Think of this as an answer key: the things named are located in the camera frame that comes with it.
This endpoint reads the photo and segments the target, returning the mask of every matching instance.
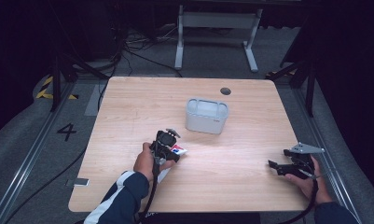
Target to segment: number 4 marking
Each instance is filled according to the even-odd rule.
[[[73,128],[74,128],[74,124],[69,123],[58,131],[58,133],[67,133],[67,135],[65,136],[65,140],[64,140],[65,142],[68,141],[68,138],[70,137],[70,133],[76,133],[76,131],[73,131]]]

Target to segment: white plastic container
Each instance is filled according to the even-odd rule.
[[[225,103],[190,99],[187,102],[186,128],[201,133],[222,133],[228,113]]]

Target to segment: metal rail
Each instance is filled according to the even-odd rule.
[[[300,111],[302,111],[303,118],[305,119],[306,123],[312,131],[312,136],[314,137],[317,147],[322,147],[326,149],[326,153],[320,153],[319,156],[321,162],[324,165],[324,169],[332,185],[332,188],[334,189],[338,197],[339,203],[347,209],[349,209],[349,211],[353,213],[357,221],[359,223],[362,223],[357,211],[355,210],[352,199],[350,198],[350,195],[347,192],[344,182],[338,170],[336,169],[334,162],[332,161],[332,158],[330,156],[330,150],[326,146],[326,143],[324,142],[323,136],[321,135],[315,120],[311,118],[308,112],[306,111],[305,99],[303,97],[302,91],[300,89],[292,89],[292,92],[294,93],[294,96],[298,102]]]
[[[21,164],[21,167],[14,175],[11,184],[9,185],[6,193],[4,194],[0,202],[0,224],[5,221],[5,218],[7,217],[9,211],[12,208],[13,203],[18,197],[19,193],[21,192],[21,189],[24,183],[26,182],[27,177],[29,176],[33,167],[35,166],[35,162],[47,141],[48,132],[51,129],[56,118],[59,116],[62,107],[66,102],[67,97],[71,94],[75,84],[75,82],[64,84],[64,89],[62,91],[62,99],[59,105],[57,106],[56,110],[49,113],[43,127],[41,128],[23,163]]]

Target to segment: person's arm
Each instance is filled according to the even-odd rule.
[[[154,179],[154,158],[149,143],[143,143],[133,171],[123,173],[104,196],[103,201],[85,219],[84,224],[133,223],[133,216],[140,210],[141,200],[146,197],[149,182]],[[175,161],[166,161],[160,170],[172,167]]]
[[[148,194],[149,183],[144,175],[128,171],[105,195],[102,203],[85,219],[84,224],[133,223],[141,200]]]
[[[338,203],[320,203],[316,205],[314,212],[316,224],[357,224],[354,215]]]
[[[319,176],[317,178],[318,191],[315,198],[315,213],[314,220],[316,224],[357,224],[353,214],[345,207],[335,203],[326,189],[326,183],[321,176],[320,166],[318,161],[312,157],[314,162],[314,174]],[[311,199],[312,196],[312,180],[310,178],[301,179],[297,176],[287,174],[285,177],[297,185],[303,194]]]

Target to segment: hand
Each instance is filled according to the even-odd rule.
[[[143,143],[143,151],[137,156],[137,160],[134,164],[133,171],[140,172],[141,174],[145,175],[148,181],[152,181],[154,179],[154,175],[152,174],[152,167],[154,166],[154,157],[152,156],[150,143]],[[166,161],[163,163],[159,170],[165,170],[175,165],[175,161]]]
[[[320,167],[318,165],[318,161],[312,157],[312,161],[314,163],[314,174],[316,176],[321,176],[321,171]],[[299,177],[296,177],[294,175],[287,174],[285,177],[298,186],[303,194],[310,200],[312,197],[312,180],[310,178],[307,179],[301,179]],[[315,198],[315,204],[320,204],[320,203],[329,203],[332,202],[332,198],[329,196],[329,193],[326,189],[326,183],[322,177],[317,178],[317,183],[318,183],[318,191],[317,191],[317,196]]]

